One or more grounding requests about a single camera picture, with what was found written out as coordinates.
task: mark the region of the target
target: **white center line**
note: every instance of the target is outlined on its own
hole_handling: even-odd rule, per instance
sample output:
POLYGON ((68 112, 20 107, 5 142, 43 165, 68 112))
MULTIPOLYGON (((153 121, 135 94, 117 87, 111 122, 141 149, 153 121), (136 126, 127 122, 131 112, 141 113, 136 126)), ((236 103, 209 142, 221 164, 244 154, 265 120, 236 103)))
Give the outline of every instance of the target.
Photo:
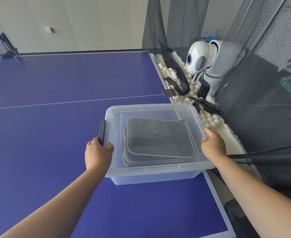
MULTIPOLYGON (((100 101, 100 100, 111 100, 111 99, 123 99, 123 98, 140 98, 140 97, 162 96, 162 95, 163 95, 163 94, 144 95, 144 96, 133 96, 133 97, 122 97, 122 98, 105 98, 105 99, 94 99, 94 100, 72 101, 72 102, 63 102, 63 103, 79 103, 79 102, 89 102, 89 101, 100 101)), ((33 105, 23 105, 23 106, 13 106, 13 107, 3 107, 3 108, 21 108, 21 107, 41 106, 41 105, 50 105, 50 104, 62 104, 62 103, 33 104, 33 105)))

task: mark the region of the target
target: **white robot head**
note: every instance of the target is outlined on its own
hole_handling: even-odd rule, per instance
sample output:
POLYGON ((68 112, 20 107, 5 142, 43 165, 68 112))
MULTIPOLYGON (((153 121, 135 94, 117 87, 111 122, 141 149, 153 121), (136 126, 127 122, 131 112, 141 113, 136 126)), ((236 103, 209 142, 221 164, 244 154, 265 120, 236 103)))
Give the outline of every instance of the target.
POLYGON ((209 68, 221 44, 222 41, 218 40, 212 40, 210 43, 205 41, 193 43, 186 58, 187 71, 194 75, 209 68))

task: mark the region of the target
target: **person's left hand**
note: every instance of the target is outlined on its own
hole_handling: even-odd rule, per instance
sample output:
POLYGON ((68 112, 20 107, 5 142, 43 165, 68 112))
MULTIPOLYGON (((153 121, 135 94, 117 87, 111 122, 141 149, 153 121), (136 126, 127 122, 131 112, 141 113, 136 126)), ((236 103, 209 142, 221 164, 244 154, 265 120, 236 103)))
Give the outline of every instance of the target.
POLYGON ((113 150, 114 146, 111 143, 108 143, 105 148, 99 144, 98 137, 95 137, 86 146, 86 168, 98 168, 106 174, 111 164, 113 150))

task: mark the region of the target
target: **person's arm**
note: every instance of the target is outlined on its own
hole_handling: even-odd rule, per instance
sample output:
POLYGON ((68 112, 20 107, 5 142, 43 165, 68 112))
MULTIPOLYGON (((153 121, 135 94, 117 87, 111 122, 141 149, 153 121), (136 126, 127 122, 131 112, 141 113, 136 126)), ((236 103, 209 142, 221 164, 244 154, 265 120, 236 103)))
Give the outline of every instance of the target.
POLYGON ((85 152, 87 170, 72 184, 0 238, 66 238, 74 231, 96 187, 111 164, 113 145, 102 147, 98 138, 88 142, 85 152))
POLYGON ((261 238, 291 237, 291 200, 256 179, 226 154, 224 140, 205 128, 205 156, 221 176, 261 238))

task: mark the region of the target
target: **table tennis table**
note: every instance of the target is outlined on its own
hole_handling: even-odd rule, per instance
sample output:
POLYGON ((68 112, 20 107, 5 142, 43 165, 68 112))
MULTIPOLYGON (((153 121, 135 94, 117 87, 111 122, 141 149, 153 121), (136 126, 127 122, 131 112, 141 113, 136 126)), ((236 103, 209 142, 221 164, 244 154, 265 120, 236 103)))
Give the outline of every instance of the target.
MULTIPOLYGON (((85 171, 107 108, 170 103, 143 52, 23 55, 0 62, 0 235, 85 171)), ((206 171, 115 185, 104 178, 72 237, 232 238, 206 171)))

